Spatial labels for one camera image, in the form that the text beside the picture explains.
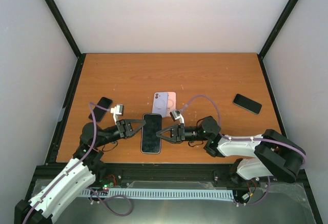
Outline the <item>black phone case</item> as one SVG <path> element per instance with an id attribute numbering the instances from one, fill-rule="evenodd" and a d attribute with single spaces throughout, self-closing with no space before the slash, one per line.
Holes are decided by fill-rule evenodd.
<path id="1" fill-rule="evenodd" d="M 144 154 L 159 154 L 161 151 L 161 138 L 156 133 L 162 129 L 162 116 L 146 113 L 143 115 L 143 120 L 146 124 L 141 130 L 141 152 Z"/>

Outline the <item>blue-edged phone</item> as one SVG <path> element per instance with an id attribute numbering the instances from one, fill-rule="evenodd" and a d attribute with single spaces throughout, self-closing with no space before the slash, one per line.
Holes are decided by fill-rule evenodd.
<path id="1" fill-rule="evenodd" d="M 107 111 L 110 109 L 113 104 L 113 100 L 107 97 L 101 97 L 97 105 L 93 108 L 93 114 L 89 115 L 90 120 L 94 120 L 98 123 L 100 122 Z"/>

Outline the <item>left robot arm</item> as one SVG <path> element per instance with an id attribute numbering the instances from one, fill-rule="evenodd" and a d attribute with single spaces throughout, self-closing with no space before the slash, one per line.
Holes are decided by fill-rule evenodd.
<path id="1" fill-rule="evenodd" d="M 30 200 L 21 200 L 14 210 L 14 223 L 55 223 L 71 202 L 87 187 L 103 183 L 106 165 L 98 147 L 137 134 L 143 119 L 121 119 L 101 129 L 96 122 L 83 127 L 80 145 L 59 174 Z"/>

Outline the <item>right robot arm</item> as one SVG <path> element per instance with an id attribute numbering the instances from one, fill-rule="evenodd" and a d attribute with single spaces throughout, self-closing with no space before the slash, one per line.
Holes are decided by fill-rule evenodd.
<path id="1" fill-rule="evenodd" d="M 172 144 L 203 141 L 205 151 L 212 157 L 237 156 L 230 172 L 234 181 L 275 177 L 293 183 L 306 163 L 305 151 L 275 130 L 253 136 L 224 135 L 211 116 L 195 126 L 174 124 L 156 132 L 156 136 Z"/>

